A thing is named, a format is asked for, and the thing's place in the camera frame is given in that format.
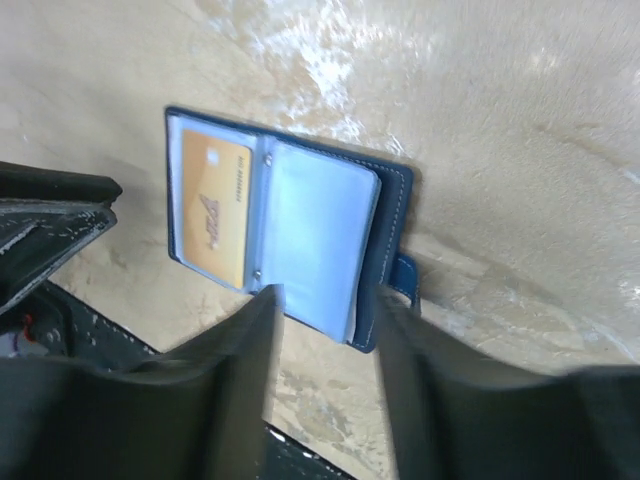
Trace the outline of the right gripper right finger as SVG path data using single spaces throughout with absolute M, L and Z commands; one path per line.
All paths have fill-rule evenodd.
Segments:
M 487 355 L 377 292 L 379 365 L 402 479 L 635 479 L 639 370 L 547 375 Z

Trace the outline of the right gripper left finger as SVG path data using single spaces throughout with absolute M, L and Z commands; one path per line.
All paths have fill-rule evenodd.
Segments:
M 279 307 L 264 288 L 229 318 L 135 366 L 1 362 L 5 479 L 252 479 Z

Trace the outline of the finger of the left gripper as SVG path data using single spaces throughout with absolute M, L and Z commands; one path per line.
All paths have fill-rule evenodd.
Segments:
M 117 223 L 106 176 L 1 164 L 1 312 Z

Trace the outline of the gold credit card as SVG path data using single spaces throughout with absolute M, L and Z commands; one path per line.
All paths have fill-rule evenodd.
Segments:
M 183 131 L 183 256 L 236 289 L 245 277 L 251 155 L 245 145 Z

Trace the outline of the blue leather card holder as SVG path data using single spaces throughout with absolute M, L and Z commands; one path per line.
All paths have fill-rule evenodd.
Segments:
M 278 285 L 287 316 L 364 353 L 377 342 L 373 309 L 380 286 L 418 305 L 418 268 L 400 250 L 414 183 L 410 167 L 178 106 L 167 107 L 164 119 L 168 252 L 174 261 L 240 293 Z M 183 256 L 185 129 L 252 151 L 240 289 Z

